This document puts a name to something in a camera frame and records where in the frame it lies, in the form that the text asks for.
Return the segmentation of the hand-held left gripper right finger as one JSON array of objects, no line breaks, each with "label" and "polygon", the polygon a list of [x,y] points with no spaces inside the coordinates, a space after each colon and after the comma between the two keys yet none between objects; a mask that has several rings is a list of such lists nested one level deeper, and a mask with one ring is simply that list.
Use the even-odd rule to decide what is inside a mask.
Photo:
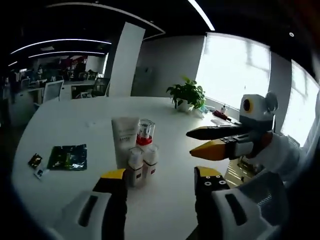
[{"label": "hand-held left gripper right finger", "polygon": [[194,168],[200,240],[273,240],[279,233],[279,177],[263,172],[230,188],[213,168]]}]

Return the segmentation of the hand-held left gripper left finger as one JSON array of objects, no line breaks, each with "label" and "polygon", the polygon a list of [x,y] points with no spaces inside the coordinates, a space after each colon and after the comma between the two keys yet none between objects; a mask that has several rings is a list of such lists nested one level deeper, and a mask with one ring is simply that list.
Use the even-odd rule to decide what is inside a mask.
[{"label": "hand-held left gripper left finger", "polygon": [[127,170],[100,176],[92,190],[68,203],[50,229],[55,240],[123,240],[127,215]]}]

